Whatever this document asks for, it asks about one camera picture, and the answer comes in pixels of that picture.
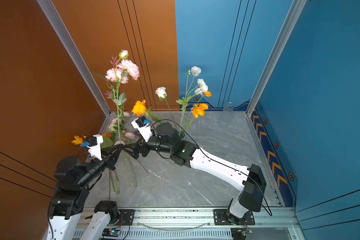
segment robotic arm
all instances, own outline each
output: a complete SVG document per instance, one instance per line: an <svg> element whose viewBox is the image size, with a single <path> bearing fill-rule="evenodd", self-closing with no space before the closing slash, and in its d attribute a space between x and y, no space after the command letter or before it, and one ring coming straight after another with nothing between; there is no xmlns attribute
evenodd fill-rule
<svg viewBox="0 0 360 240"><path fill-rule="evenodd" d="M134 119L132 125L142 135L136 143L119 144L101 150L102 137L97 134L83 143L83 146L89 147L91 156L95 156L91 162L79 162L77 157L70 156L58 163L54 176L59 182L48 210L52 226L52 229L48 229L48 240L72 239L89 191L106 168L115 169L122 150L135 159L140 154L146 157L150 151L167 152L179 166L206 171L233 185L240 193L231 200L226 212L232 224L239 225L249 210L260 211L266 182L259 166L252 164L249 168L216 157L198 145L180 139L177 130L168 122L159 124L156 132L150 128L149 120L144 116ZM90 182L96 177L97 180L90 187ZM116 203L101 201L81 239L101 237L103 229L118 219Z"/></svg>

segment white flower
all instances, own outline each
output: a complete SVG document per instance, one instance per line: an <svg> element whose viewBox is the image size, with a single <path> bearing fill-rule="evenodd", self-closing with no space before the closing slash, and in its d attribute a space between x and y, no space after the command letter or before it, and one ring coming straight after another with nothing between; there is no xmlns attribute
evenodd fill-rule
<svg viewBox="0 0 360 240"><path fill-rule="evenodd" d="M202 89L201 89L201 88L197 88L197 89L195 90L195 94L196 94L196 95L202 95L202 94L203 94Z"/></svg>
<svg viewBox="0 0 360 240"><path fill-rule="evenodd" d="M116 131L116 129L114 128L115 126L116 126L116 124L111 123L111 124L108 126L108 130L109 130L110 132L115 132L115 131Z"/></svg>
<svg viewBox="0 0 360 240"><path fill-rule="evenodd" d="M121 141L121 142L120 142L120 141L116 141L113 146L116 146L116 145L118 145L118 144L120 144L120 143L123 144L123 145L125 145L125 142L124 142L124 141Z"/></svg>
<svg viewBox="0 0 360 240"><path fill-rule="evenodd" d="M202 73L202 70L201 70L201 68L199 68L199 67L197 67L197 66L193 66L193 67L191 68L191 73L192 73L195 77L197 77L199 74Z"/></svg>
<svg viewBox="0 0 360 240"><path fill-rule="evenodd" d="M165 88L164 87L159 87L158 89L156 89L155 93L158 95L158 97L166 99L167 98L167 93L165 92Z"/></svg>
<svg viewBox="0 0 360 240"><path fill-rule="evenodd" d="M200 86L203 93L208 92L208 86L205 84L204 79L197 79L197 84Z"/></svg>

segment white ranunculus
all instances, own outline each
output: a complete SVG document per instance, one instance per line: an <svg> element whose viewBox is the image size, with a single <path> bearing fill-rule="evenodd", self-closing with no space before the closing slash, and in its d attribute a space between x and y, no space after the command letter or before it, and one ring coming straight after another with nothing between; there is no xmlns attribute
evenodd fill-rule
<svg viewBox="0 0 360 240"><path fill-rule="evenodd" d="M203 93L208 92L208 86L205 84L204 79L199 78L197 79L197 84L200 86L200 89Z"/></svg>
<svg viewBox="0 0 360 240"><path fill-rule="evenodd" d="M197 77L199 74L202 73L201 68L197 67L197 66L193 66L191 68L191 73L193 74L193 76Z"/></svg>
<svg viewBox="0 0 360 240"><path fill-rule="evenodd" d="M195 90L195 94L196 94L196 95L202 95L202 94L203 94L202 89L201 89L201 88L197 88L197 89Z"/></svg>
<svg viewBox="0 0 360 240"><path fill-rule="evenodd" d="M167 98L167 93L165 92L164 87L159 87L158 89L156 89L155 93L158 95L159 98Z"/></svg>

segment flower bouquet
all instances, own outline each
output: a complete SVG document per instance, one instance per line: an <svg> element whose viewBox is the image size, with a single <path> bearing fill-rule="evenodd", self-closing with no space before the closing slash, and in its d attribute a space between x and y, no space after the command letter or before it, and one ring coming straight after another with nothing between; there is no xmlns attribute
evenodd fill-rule
<svg viewBox="0 0 360 240"><path fill-rule="evenodd" d="M189 106L188 102L191 99L193 99L194 97L201 95L198 102L196 104L194 104L191 108L191 112L189 113L188 118L185 122L185 126L184 126L185 131L187 131L189 129L189 127L192 125L193 121L196 118L198 118L199 116L204 117L205 110L208 109L208 105L205 103L199 104L201 99L204 96L206 96L206 97L212 96L212 94L208 91L208 86L206 85L206 83L204 82L204 80L202 78L197 79L197 86L195 86L193 89L191 89L193 82L195 80L195 77L199 76L201 74L201 72L202 72L202 70L199 67L193 66L190 70L188 70L185 73L187 75L187 84L185 87L185 97L183 97L182 99L176 100L176 102L181 105L180 109L182 110L182 114L181 114L181 119L180 119L180 126L183 127L185 111L186 111L187 106ZM188 87L188 79L191 74L193 75L193 78L192 78L191 84ZM165 87L159 87L158 89L156 89L155 93L158 95L160 101L165 101L167 103L169 112L171 113L171 116L172 116L172 120L175 121L173 118L173 113L167 102L167 93L165 92L165 90L166 90ZM178 134L179 134L180 138L185 137L185 132L182 131L182 129L178 130Z"/></svg>

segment gray marble surface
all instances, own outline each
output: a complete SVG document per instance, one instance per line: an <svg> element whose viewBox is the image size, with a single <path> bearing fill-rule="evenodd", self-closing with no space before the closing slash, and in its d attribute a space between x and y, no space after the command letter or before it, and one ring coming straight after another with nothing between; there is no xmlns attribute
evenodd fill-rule
<svg viewBox="0 0 360 240"><path fill-rule="evenodd" d="M245 120L244 112L234 112L231 126L222 129L217 118L221 112L207 112L199 117L187 131L193 139L209 153L239 165L259 165L263 172L264 165L254 144L250 128ZM158 116L171 119L170 113L157 113ZM180 121L181 113L175 113L175 120ZM130 123L127 129L134 129ZM91 190L85 207L95 207L101 200L116 201L120 207L164 207L164 206L227 206L239 191L225 181L201 170L178 166L170 159L163 159L156 152L150 152L139 161L132 159L137 178L137 187L132 170L126 161L131 187L128 184L125 166L121 157L116 163L116 171L120 179L120 194L117 195L109 182L109 171L103 172L102 178ZM267 187L265 197L271 206L280 206L275 190L272 189L264 174Z"/></svg>

